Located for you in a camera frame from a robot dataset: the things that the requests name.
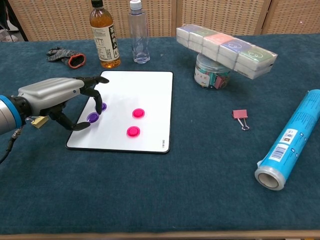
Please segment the plastic wrap roll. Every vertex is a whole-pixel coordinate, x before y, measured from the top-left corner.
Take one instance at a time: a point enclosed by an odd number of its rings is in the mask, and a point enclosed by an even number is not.
[[[270,190],[279,191],[294,168],[320,117],[320,89],[309,91],[274,142],[258,162],[256,180]]]

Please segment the container lid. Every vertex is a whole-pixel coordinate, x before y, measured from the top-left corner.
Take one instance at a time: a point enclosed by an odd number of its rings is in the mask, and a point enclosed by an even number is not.
[[[229,68],[227,68],[226,66],[220,64],[217,61],[214,61],[208,57],[206,57],[205,55],[202,55],[201,53],[199,53],[196,56],[196,64],[203,70],[208,71],[208,72],[212,72],[212,73],[225,73],[230,71]]]
[[[104,6],[103,0],[91,0],[92,7],[101,8]]]
[[[130,8],[131,8],[131,10],[140,10],[140,9],[142,9],[141,0],[131,0],[130,1]]]

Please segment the round magnet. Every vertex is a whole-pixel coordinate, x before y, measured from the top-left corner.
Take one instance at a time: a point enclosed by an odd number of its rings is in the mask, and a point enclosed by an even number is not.
[[[96,122],[98,119],[99,119],[99,114],[97,112],[92,112],[86,117],[86,120],[91,124]]]
[[[128,130],[126,131],[126,134],[129,137],[137,137],[140,134],[140,129],[137,126],[131,126],[128,128]]]
[[[105,104],[104,102],[102,103],[102,112],[105,111],[107,109],[107,104]]]
[[[137,109],[133,110],[132,115],[135,118],[142,118],[145,115],[145,111],[141,108],[137,108]]]

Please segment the plastic bottle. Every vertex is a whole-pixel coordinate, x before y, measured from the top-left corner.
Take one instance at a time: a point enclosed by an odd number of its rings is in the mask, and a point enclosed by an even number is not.
[[[104,8],[103,0],[91,0],[91,4],[90,25],[100,63],[106,69],[115,68],[121,59],[113,18]]]
[[[141,0],[131,0],[130,9],[128,21],[133,61],[138,64],[145,64],[150,60],[147,13],[142,9]]]

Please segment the empty water bottle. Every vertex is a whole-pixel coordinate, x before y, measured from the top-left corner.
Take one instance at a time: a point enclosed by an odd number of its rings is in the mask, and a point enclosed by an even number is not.
[[[130,9],[128,21],[133,61],[138,64],[145,64],[150,60],[147,13],[142,9],[141,0],[131,0]]]

